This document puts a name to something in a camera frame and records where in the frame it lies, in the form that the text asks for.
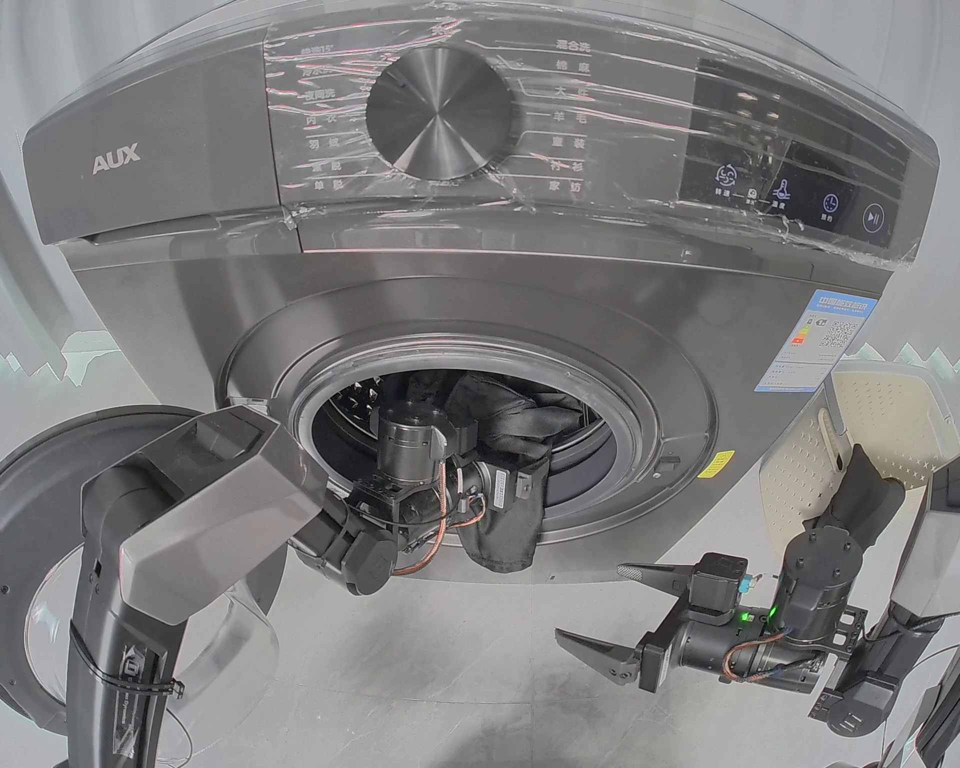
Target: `qr code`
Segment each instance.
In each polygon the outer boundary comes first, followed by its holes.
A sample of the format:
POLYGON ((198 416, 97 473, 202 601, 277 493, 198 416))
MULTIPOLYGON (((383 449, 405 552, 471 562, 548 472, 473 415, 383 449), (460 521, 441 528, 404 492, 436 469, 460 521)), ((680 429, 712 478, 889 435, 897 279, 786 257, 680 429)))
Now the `qr code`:
POLYGON ((845 323, 842 320, 834 320, 827 329, 827 335, 821 339, 820 346, 833 349, 845 348, 859 327, 860 323, 845 323))

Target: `aux logo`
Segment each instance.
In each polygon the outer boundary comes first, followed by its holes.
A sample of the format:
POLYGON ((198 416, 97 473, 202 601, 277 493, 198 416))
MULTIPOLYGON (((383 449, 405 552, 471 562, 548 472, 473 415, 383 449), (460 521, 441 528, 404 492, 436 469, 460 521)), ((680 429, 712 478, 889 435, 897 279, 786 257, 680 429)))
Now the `aux logo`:
POLYGON ((129 162, 137 162, 140 155, 136 153, 136 144, 137 142, 134 141, 129 147, 121 147, 117 150, 116 157, 113 156, 113 152, 97 155, 97 159, 93 161, 93 175, 96 176, 98 172, 108 171, 111 168, 119 168, 129 162))

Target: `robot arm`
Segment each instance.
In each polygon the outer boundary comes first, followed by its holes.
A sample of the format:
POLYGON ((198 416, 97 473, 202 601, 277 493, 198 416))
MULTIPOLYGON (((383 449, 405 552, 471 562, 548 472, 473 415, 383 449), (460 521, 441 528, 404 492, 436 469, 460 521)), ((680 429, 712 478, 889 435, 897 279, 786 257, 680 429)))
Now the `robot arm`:
POLYGON ((355 592, 396 561, 383 527, 330 504, 323 471, 245 407, 198 417, 90 480, 70 626, 72 768, 152 766, 189 616, 292 537, 355 592))
POLYGON ((624 564, 624 577, 678 598, 635 648, 557 630, 560 645, 618 684, 654 692, 670 668, 689 666, 725 683, 809 693, 827 656, 838 663, 810 717, 840 735, 874 731, 947 614, 960 609, 960 472, 934 475, 900 563, 890 605, 864 636, 866 612, 848 605, 863 550, 903 502, 896 480, 876 472, 855 446, 844 480, 813 526, 787 546, 769 608, 740 605, 747 561, 707 553, 696 565, 624 564))
POLYGON ((475 421, 401 401, 374 411, 372 427, 377 469, 346 500, 279 424, 245 406, 188 421, 84 485, 70 768, 155 764, 166 700, 182 695, 173 674, 187 619, 284 543, 352 594, 372 594, 398 551, 441 535, 447 516, 470 514, 480 496, 505 511, 529 491, 515 468, 476 455, 475 421))

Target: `silver appliance body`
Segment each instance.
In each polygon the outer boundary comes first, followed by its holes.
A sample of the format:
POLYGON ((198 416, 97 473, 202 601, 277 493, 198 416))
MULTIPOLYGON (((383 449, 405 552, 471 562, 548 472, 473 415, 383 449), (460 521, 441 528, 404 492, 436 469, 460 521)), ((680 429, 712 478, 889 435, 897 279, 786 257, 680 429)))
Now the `silver appliance body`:
POLYGON ((254 405, 341 489, 318 419, 354 382, 466 369, 575 395, 609 430, 603 473, 548 508, 534 566, 494 575, 449 540, 423 577, 610 579, 797 417, 810 392, 758 382, 817 290, 877 299, 913 260, 936 180, 894 108, 718 8, 306 4, 161 40, 30 131, 37 225, 161 401, 254 405), (511 94, 464 178, 370 137, 383 71, 437 47, 511 94))

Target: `copper braided cable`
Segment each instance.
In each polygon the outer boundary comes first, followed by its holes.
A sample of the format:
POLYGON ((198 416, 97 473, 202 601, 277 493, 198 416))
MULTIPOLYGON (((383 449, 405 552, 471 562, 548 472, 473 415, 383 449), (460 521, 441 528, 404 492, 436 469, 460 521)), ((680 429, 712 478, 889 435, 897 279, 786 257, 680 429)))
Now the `copper braided cable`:
POLYGON ((487 513, 487 497, 483 494, 480 495, 480 504, 482 505, 480 509, 480 514, 476 517, 471 517, 469 520, 464 522, 454 523, 450 528, 466 528, 468 525, 473 525, 474 523, 480 522, 483 519, 483 515, 487 513))
POLYGON ((741 678, 737 675, 730 667, 730 661, 737 651, 743 651, 747 648, 753 648, 757 645, 767 645, 771 642, 777 642, 777 640, 783 640, 786 637, 786 632, 779 632, 776 635, 770 635, 760 640, 749 640, 747 642, 740 643, 739 645, 734 645, 723 658, 723 674, 724 677, 728 680, 732 680, 735 683, 754 683, 757 680, 763 680, 763 678, 769 676, 769 671, 757 672, 754 675, 750 675, 746 678, 741 678))
POLYGON ((395 576, 409 576, 427 567, 437 552, 440 551, 440 545, 444 542, 446 533, 446 462, 440 462, 440 528, 437 529, 437 538, 430 547, 430 551, 424 555, 419 563, 410 565, 406 568, 398 568, 394 571, 395 576))

